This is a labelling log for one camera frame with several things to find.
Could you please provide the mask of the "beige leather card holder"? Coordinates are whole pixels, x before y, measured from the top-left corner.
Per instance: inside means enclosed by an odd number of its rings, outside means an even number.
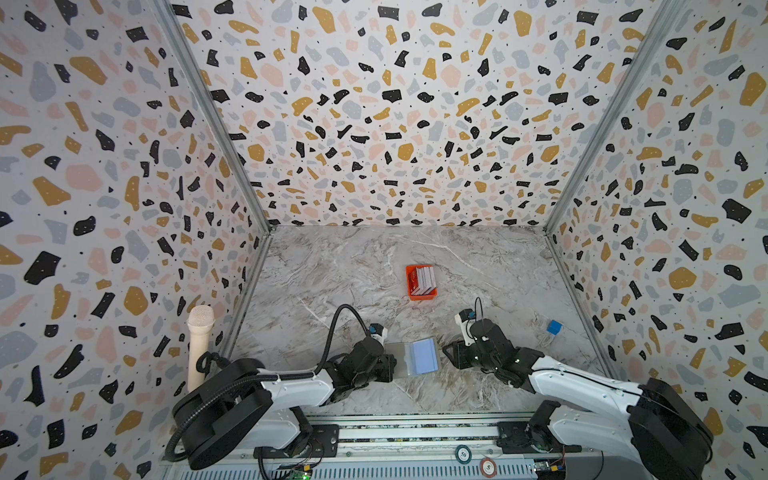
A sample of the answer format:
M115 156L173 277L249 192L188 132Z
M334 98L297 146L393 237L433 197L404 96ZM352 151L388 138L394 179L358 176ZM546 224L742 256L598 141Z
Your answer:
M414 342L388 343L387 354L393 356L395 379L430 374L439 370L437 345L433 338Z

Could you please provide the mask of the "red card tray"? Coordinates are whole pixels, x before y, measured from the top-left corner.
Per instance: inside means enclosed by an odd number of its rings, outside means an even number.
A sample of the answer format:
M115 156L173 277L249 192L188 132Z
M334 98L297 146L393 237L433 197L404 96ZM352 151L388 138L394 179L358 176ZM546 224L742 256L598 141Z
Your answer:
M411 301L427 301L437 297L436 274L432 265L407 266L406 280Z

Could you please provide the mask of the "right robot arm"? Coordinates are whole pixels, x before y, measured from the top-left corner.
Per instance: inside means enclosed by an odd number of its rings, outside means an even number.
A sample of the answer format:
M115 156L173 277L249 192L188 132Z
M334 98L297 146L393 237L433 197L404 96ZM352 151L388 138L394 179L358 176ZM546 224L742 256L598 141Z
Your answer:
M712 460L711 431L668 383L610 379L517 347L472 309L455 322L461 336L442 349L454 367L544 396L522 433L532 448L599 450L634 461L657 479L699 479Z

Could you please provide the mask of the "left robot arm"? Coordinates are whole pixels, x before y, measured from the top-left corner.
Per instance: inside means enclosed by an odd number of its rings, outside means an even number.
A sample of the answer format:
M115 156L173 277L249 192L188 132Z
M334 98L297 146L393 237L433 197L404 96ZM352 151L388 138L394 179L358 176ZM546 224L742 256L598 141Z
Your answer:
M374 382L389 383L397 363L373 337L312 370L273 372L256 359L235 360L174 406L176 430L164 459L202 470L243 442L275 450L301 445L311 432L301 408L338 403Z

